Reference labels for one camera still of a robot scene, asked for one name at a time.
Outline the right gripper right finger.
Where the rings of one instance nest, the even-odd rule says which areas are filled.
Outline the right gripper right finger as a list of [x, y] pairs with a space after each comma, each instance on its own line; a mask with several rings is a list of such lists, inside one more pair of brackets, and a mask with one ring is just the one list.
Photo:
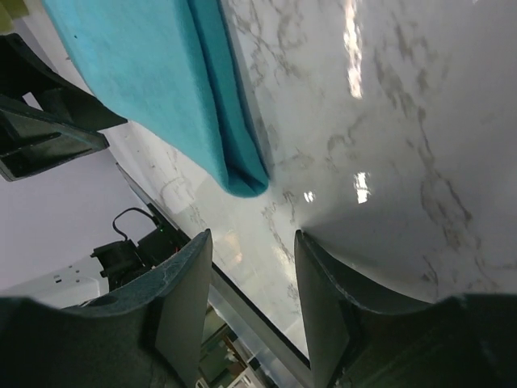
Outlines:
[[376, 283], [295, 235], [296, 277], [318, 387], [513, 387], [516, 298], [435, 304]]

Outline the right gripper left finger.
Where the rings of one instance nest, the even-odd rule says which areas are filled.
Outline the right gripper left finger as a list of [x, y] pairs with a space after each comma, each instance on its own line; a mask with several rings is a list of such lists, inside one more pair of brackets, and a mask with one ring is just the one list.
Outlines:
[[1, 300], [4, 387], [193, 387], [212, 271], [212, 235], [83, 307]]

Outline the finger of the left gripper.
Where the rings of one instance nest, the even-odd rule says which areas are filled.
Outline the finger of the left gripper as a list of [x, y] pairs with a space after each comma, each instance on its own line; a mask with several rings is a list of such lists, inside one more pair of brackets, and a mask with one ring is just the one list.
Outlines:
[[101, 133], [1, 96], [1, 176], [8, 182], [41, 174], [107, 147]]
[[127, 120], [97, 98], [48, 67], [17, 33], [1, 37], [1, 94], [23, 101], [32, 94], [44, 112], [87, 131], [100, 131]]

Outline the turquoise t shirt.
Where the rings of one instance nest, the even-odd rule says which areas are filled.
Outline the turquoise t shirt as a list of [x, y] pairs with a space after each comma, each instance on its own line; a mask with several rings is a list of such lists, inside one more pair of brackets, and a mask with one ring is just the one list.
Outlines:
[[46, 1], [93, 95], [203, 168], [227, 193], [269, 179], [218, 1]]

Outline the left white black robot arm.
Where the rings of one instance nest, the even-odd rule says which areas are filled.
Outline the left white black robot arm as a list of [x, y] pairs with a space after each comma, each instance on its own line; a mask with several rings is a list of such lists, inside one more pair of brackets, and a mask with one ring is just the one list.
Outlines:
[[124, 125], [20, 35], [2, 35], [1, 257], [24, 269], [2, 295], [63, 308], [141, 274], [133, 250], [155, 224], [104, 134]]

